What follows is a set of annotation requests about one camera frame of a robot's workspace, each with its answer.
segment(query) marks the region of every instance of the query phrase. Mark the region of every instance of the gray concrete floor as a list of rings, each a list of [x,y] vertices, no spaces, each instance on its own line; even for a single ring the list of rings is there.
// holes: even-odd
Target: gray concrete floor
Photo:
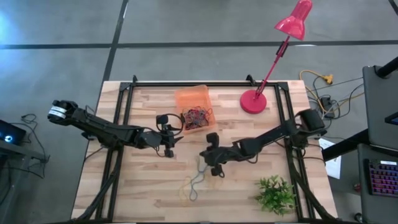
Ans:
[[[273,29],[288,15],[293,0],[130,0],[119,43],[281,41]],[[110,44],[122,0],[0,1],[1,44]],[[388,0],[313,0],[308,41],[396,40],[398,17]],[[118,49],[110,80],[262,79],[277,47],[194,49]],[[271,79],[295,80],[303,69],[332,73],[335,83],[361,77],[366,65],[382,65],[397,56],[396,45],[289,47]],[[87,141],[73,127],[47,121],[54,99],[96,106],[109,49],[0,50],[0,119],[16,122],[35,113],[37,135],[51,155],[45,179],[28,176],[13,223],[60,222],[70,218]],[[311,85],[314,79],[305,76]],[[362,80],[320,90],[340,99]],[[334,121],[329,136],[347,138],[367,127],[364,98],[351,113]],[[34,142],[28,146],[39,150]],[[357,182],[355,152],[343,156],[343,179],[331,186],[339,217],[360,209],[351,191]]]

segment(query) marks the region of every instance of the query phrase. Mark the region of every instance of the wooden tabletop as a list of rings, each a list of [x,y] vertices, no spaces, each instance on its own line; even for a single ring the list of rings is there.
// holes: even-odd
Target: wooden tabletop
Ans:
[[[288,81],[294,113],[310,107],[303,81]],[[104,82],[98,103],[97,115],[113,120],[120,82]],[[155,116],[176,113],[174,91],[178,87],[134,88],[129,124],[155,128]],[[241,94],[248,87],[209,87],[213,112],[217,121],[215,129],[187,134],[179,141],[174,158],[158,157],[153,149],[125,147],[123,164],[114,210],[114,222],[294,222],[294,211],[282,216],[262,212],[254,197],[259,193],[255,183],[262,177],[279,175],[290,181],[285,149],[271,144],[262,149],[257,164],[229,162],[223,165],[225,178],[213,177],[205,171],[203,182],[195,185],[198,198],[189,200],[188,177],[197,174],[197,161],[204,168],[199,152],[206,149],[206,134],[217,132],[220,145],[230,146],[232,141],[256,137],[280,125],[277,102],[273,88],[265,88],[267,107],[260,114],[247,114],[239,105]],[[171,119],[178,126],[176,119]],[[91,142],[87,154],[100,147]],[[322,158],[320,149],[307,148],[306,156]],[[78,217],[98,193],[106,159],[106,150],[90,157],[83,166],[72,217]],[[324,163],[306,159],[308,181],[312,192],[333,216],[337,216]],[[307,217],[305,200],[301,195],[303,211]],[[105,202],[104,216],[108,211]]]

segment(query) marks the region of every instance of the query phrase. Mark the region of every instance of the rgb keyboard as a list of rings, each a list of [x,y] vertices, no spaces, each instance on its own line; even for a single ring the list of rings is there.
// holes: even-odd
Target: rgb keyboard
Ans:
[[[398,197],[398,166],[395,162],[365,160],[368,168],[369,193]]]

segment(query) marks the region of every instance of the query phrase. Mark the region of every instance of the pink desk lamp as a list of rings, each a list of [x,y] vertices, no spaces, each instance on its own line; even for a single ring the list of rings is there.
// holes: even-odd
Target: pink desk lamp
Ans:
[[[311,8],[311,0],[299,0],[290,16],[282,19],[276,24],[275,29],[284,32],[288,36],[280,45],[276,53],[274,64],[272,64],[271,69],[269,70],[266,78],[262,81],[261,86],[257,90],[248,90],[242,94],[241,107],[244,111],[251,114],[258,114],[266,108],[267,99],[262,94],[262,91],[264,90],[267,80],[275,68],[275,65],[278,63],[279,59],[284,56],[290,36],[298,40],[304,39],[304,20],[307,18]]]

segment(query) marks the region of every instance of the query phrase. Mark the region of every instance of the potted plant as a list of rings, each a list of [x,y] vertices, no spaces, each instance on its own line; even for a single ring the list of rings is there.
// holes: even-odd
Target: potted plant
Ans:
[[[261,210],[268,210],[277,215],[289,213],[294,206],[294,197],[292,193],[292,185],[288,184],[278,175],[270,178],[262,178],[256,183],[261,192],[256,200],[261,205]]]

